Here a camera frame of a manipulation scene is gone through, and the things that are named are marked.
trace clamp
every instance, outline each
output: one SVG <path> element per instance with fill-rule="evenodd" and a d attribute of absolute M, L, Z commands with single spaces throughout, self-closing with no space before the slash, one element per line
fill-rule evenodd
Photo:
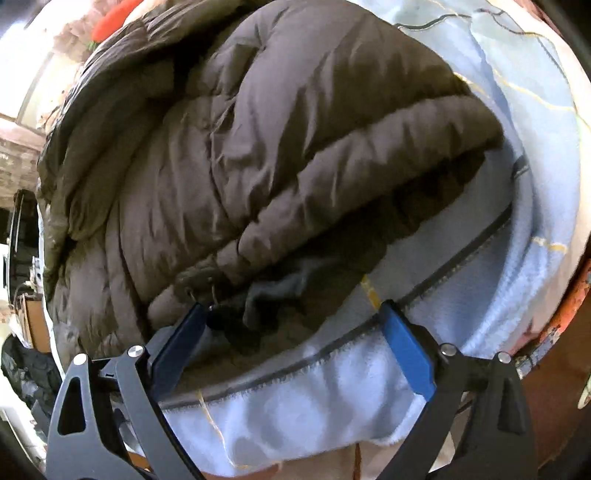
<path fill-rule="evenodd" d="M 209 316 L 197 303 L 145 346 L 116 358 L 74 357 L 51 418 L 49 480 L 204 480 L 157 402 L 176 386 Z M 379 316 L 410 387 L 427 404 L 378 480 L 535 479 L 531 420 L 511 357 L 500 352 L 485 360 L 464 356 L 449 343 L 439 346 L 392 301 L 382 304 Z M 474 391 L 476 400 L 455 457 L 429 473 L 465 391 Z M 125 417 L 113 409 L 113 394 L 121 396 L 153 473 L 129 460 L 119 432 Z"/>

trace down jacket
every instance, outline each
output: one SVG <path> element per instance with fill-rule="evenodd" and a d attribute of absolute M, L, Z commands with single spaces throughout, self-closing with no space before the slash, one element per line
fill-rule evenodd
<path fill-rule="evenodd" d="M 168 2 L 68 95 L 38 165 L 64 364 L 119 355 L 195 301 L 238 369 L 293 347 L 501 140 L 441 58 L 370 12 L 262 3 Z"/>

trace metal rivet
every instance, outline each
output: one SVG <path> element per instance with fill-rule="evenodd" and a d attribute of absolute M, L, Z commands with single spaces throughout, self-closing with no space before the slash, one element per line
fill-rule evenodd
<path fill-rule="evenodd" d="M 137 358 L 140 355 L 142 355 L 143 353 L 144 353 L 144 347 L 142 347 L 141 345 L 134 345 L 129 350 L 127 350 L 127 354 L 131 358 Z"/>
<path fill-rule="evenodd" d="M 454 356 L 457 353 L 457 347 L 451 343 L 442 344 L 440 349 L 445 356 Z"/>
<path fill-rule="evenodd" d="M 499 362 L 501 362 L 502 364 L 511 363 L 511 355 L 509 355 L 507 352 L 499 352 L 497 354 L 497 358 L 499 359 Z"/>
<path fill-rule="evenodd" d="M 85 353 L 79 353 L 74 357 L 74 365 L 84 365 L 88 357 Z"/>

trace red object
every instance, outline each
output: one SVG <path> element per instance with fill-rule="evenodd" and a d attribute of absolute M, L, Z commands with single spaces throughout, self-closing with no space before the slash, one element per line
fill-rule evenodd
<path fill-rule="evenodd" d="M 129 14 L 144 0 L 123 0 L 95 25 L 92 41 L 101 43 L 123 27 Z"/>

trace brown wooden surface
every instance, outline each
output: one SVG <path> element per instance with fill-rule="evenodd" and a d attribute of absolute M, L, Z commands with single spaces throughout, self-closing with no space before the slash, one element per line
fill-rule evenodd
<path fill-rule="evenodd" d="M 43 304 L 37 300 L 25 300 L 25 320 L 31 332 L 33 348 L 41 353 L 51 353 L 49 331 L 43 316 Z"/>
<path fill-rule="evenodd" d="M 581 421 L 577 404 L 590 373 L 591 297 L 587 297 L 556 345 L 523 380 L 540 465 L 559 453 Z"/>

